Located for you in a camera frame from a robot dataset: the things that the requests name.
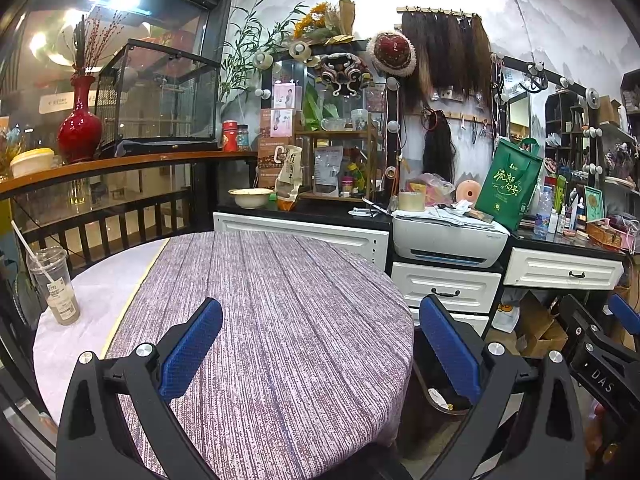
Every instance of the red canister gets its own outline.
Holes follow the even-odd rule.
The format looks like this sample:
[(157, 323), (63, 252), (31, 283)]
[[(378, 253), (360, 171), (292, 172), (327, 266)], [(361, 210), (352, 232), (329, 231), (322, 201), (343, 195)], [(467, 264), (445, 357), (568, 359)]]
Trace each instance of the red canister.
[(224, 121), (222, 123), (222, 151), (236, 152), (238, 150), (238, 122)]

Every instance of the blue gripper pad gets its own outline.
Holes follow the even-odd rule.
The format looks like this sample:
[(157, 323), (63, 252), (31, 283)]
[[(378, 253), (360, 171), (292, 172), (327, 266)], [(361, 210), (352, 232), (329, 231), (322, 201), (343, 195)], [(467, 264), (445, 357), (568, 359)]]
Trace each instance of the blue gripper pad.
[(162, 364), (158, 388), (165, 402), (185, 394), (222, 328), (222, 307), (211, 300)]
[(614, 294), (609, 298), (609, 310), (618, 318), (627, 332), (631, 335), (640, 335), (640, 316), (619, 295)]
[(476, 404), (482, 395), (478, 362), (431, 298), (420, 302), (420, 328), (456, 393)]

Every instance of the mountain mural wallpaper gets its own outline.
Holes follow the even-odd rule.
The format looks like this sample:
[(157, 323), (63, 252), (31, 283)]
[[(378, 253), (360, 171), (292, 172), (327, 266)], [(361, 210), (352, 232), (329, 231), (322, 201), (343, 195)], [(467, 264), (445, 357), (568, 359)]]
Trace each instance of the mountain mural wallpaper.
[[(232, 0), (236, 6), (251, 7), (255, 0)], [(265, 0), (258, 19), (269, 27), (300, 1), (308, 5), (324, 0)], [(482, 17), (492, 50), (522, 60), (542, 60), (545, 67), (561, 75), (572, 76), (600, 94), (620, 95), (622, 75), (640, 68), (640, 47), (610, 0), (354, 0), (356, 21), (354, 35), (365, 39), (381, 30), (391, 30), (401, 21), (396, 7), (420, 6), (463, 9)], [(532, 134), (544, 142), (544, 103), (548, 93), (531, 100)], [(241, 108), (252, 137), (258, 131), (259, 100), (251, 95)], [(473, 114), (473, 105), (452, 105), (452, 110)], [(445, 102), (434, 105), (447, 108)], [(238, 105), (228, 108), (240, 113)], [(407, 118), (404, 156), (415, 160), (422, 156), (424, 132), (417, 118)], [(451, 121), (453, 141), (458, 148), (456, 175), (464, 173), (481, 182), (491, 161), (491, 142), (479, 138), (471, 141), (469, 128)]]

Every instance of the wire cage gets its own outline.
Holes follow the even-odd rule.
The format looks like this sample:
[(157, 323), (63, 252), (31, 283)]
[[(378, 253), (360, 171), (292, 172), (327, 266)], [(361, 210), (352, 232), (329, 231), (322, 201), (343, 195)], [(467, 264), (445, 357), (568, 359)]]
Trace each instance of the wire cage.
[(199, 149), (217, 149), (219, 75), (220, 64), (213, 60), (161, 44), (127, 41), (98, 76), (100, 158), (191, 150), (196, 143)]

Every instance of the yellow tablecloth trim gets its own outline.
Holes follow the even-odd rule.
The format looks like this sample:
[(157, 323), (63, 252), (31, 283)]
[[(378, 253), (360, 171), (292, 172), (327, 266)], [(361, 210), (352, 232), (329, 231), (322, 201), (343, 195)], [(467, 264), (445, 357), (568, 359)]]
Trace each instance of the yellow tablecloth trim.
[(151, 270), (151, 267), (154, 266), (156, 260), (158, 259), (158, 256), (160, 256), (160, 254), (162, 253), (162, 250), (164, 250), (164, 247), (167, 245), (168, 241), (169, 241), (169, 238), (164, 240), (164, 242), (162, 243), (162, 246), (158, 249), (158, 252), (156, 253), (156, 256), (154, 256), (153, 259), (151, 260), (151, 262), (148, 264), (148, 266), (146, 266), (144, 274), (142, 275), (140, 280), (136, 283), (136, 286), (134, 287), (134, 289), (131, 291), (131, 294), (129, 295), (129, 298), (127, 299), (127, 303), (125, 303), (124, 307), (122, 308), (122, 311), (120, 312), (120, 315), (118, 316), (118, 319), (116, 319), (115, 323), (113, 324), (113, 327), (112, 327), (111, 331), (109, 332), (109, 335), (107, 336), (107, 341), (104, 344), (104, 346), (102, 347), (102, 351), (100, 352), (100, 355), (98, 356), (100, 359), (104, 359), (105, 356), (107, 355), (107, 352), (109, 351), (111, 343), (113, 342), (113, 338), (116, 337), (116, 332), (120, 328), (120, 324), (122, 323), (122, 319), (124, 318), (124, 315), (127, 313), (127, 310), (129, 309), (129, 305), (131, 305), (131, 302), (133, 301), (133, 298), (138, 293), (138, 290), (140, 289), (140, 286), (145, 281), (146, 276), (149, 274), (149, 271)]

